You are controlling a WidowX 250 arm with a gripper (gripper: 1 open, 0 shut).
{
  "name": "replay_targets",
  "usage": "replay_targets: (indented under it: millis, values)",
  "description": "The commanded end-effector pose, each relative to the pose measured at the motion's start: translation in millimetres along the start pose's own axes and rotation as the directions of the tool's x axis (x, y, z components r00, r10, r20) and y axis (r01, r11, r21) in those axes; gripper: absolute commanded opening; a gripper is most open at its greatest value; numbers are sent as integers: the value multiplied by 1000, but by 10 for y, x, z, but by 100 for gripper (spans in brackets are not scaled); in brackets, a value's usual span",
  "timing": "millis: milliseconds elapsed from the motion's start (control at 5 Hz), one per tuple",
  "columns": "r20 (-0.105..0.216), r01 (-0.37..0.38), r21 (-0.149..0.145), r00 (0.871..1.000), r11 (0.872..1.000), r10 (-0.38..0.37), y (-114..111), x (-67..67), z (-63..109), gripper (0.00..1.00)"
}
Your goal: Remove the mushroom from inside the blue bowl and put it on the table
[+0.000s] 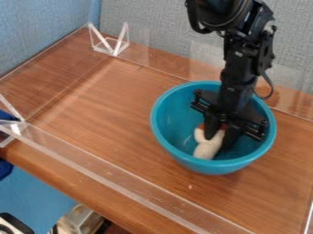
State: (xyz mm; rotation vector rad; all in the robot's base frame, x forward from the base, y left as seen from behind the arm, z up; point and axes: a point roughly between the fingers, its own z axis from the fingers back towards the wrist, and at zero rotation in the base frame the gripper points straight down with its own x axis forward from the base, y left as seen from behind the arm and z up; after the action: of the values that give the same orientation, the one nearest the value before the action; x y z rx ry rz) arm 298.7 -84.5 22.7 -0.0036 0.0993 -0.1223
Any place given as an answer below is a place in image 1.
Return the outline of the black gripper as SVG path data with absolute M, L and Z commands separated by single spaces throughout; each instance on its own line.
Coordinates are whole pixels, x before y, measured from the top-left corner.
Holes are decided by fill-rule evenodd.
M 257 76 L 253 73 L 221 73 L 217 92 L 206 89 L 194 91 L 191 107 L 205 116 L 205 137 L 210 140 L 219 128 L 225 131 L 221 150 L 227 151 L 242 134 L 261 141 L 267 120 L 257 111 L 251 96 Z

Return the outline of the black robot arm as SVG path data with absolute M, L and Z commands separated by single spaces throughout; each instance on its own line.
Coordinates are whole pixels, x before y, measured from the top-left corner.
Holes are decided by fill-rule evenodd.
M 225 131 L 221 148 L 241 135 L 261 140 L 269 121 L 253 106 L 258 78 L 273 67 L 274 12 L 262 0 L 186 0 L 193 30 L 223 38 L 225 67 L 217 93 L 198 89 L 191 107 L 205 115 L 205 138 Z

